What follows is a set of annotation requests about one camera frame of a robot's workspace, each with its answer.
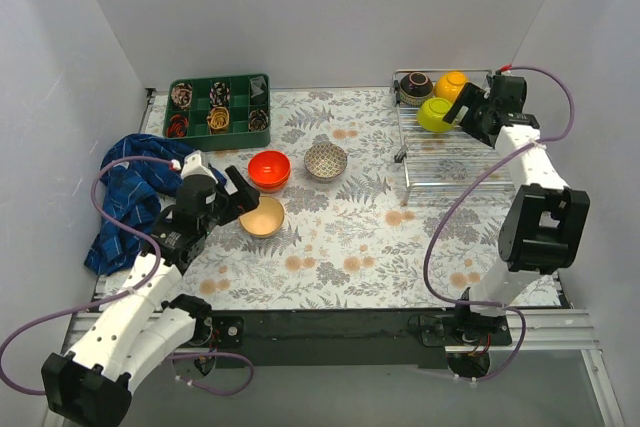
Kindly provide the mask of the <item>beige bowl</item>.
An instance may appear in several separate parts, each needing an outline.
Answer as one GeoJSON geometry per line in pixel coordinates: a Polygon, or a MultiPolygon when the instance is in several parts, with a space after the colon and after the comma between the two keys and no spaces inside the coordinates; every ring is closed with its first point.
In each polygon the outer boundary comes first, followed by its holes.
{"type": "Polygon", "coordinates": [[[270,196],[261,196],[256,209],[239,217],[241,227],[251,236],[273,236],[284,223],[285,210],[281,202],[270,196]]]}

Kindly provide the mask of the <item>black brown bowl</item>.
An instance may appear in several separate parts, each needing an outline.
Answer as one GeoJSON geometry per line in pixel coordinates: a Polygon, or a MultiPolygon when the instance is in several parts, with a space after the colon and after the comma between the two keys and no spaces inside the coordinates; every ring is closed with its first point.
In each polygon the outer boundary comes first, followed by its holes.
{"type": "Polygon", "coordinates": [[[412,107],[421,107],[433,96],[434,85],[430,77],[423,72],[410,72],[399,82],[400,102],[412,107]]]}

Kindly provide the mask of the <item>lime green bowl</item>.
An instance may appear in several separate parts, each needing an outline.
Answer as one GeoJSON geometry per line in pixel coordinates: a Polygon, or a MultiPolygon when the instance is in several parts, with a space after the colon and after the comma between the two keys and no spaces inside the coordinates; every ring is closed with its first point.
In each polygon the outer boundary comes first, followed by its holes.
{"type": "Polygon", "coordinates": [[[452,103],[440,97],[427,99],[418,109],[416,119],[418,124],[432,133],[444,133],[453,129],[453,125],[444,121],[452,103]]]}

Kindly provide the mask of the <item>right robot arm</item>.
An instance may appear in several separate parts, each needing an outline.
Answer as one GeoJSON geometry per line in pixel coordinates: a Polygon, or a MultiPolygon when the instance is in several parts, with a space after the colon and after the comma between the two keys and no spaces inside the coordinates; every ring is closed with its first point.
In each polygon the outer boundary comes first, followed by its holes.
{"type": "Polygon", "coordinates": [[[465,290],[446,323],[469,345],[504,329],[506,307],[530,284],[573,264],[590,208],[588,194],[558,174],[538,121],[525,113],[526,80],[497,71],[487,84],[466,84],[444,117],[506,159],[516,189],[496,262],[465,290]]]}

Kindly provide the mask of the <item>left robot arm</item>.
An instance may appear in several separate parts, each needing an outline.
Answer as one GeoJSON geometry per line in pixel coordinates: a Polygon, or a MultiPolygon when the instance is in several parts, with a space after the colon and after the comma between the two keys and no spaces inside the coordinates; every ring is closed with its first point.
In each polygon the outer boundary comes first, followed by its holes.
{"type": "Polygon", "coordinates": [[[168,292],[203,251],[211,231],[259,205],[259,192],[236,167],[221,184],[198,154],[188,156],[174,204],[154,222],[128,279],[98,320],[65,354],[52,354],[41,374],[51,411],[80,426],[117,426],[144,379],[176,348],[205,345],[212,308],[168,292]]]}

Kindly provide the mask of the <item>patterned brown white bowl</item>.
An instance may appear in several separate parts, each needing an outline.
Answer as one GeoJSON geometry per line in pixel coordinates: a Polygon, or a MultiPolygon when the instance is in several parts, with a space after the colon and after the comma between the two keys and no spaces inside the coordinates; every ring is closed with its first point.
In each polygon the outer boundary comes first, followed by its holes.
{"type": "Polygon", "coordinates": [[[312,145],[304,156],[307,172],[321,182],[330,182],[339,178],[345,172],[347,163],[347,152],[331,142],[312,145]]]}

